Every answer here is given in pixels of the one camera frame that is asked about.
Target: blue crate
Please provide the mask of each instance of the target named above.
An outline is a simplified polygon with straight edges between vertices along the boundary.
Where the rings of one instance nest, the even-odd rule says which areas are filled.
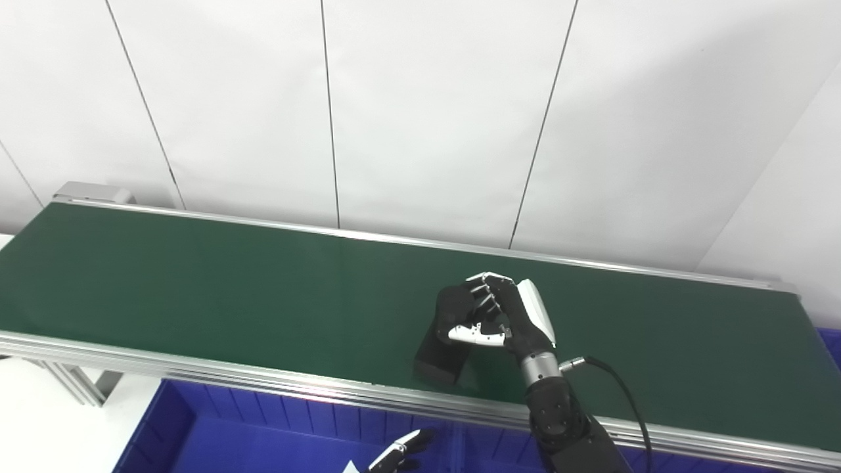
[[[841,331],[820,329],[841,366]],[[341,473],[364,468],[394,439],[416,428],[438,432],[418,456],[420,471],[543,473],[527,433],[397,412],[164,380],[115,473]],[[622,448],[637,473],[640,449]],[[771,473],[765,468],[655,452],[657,473]]]

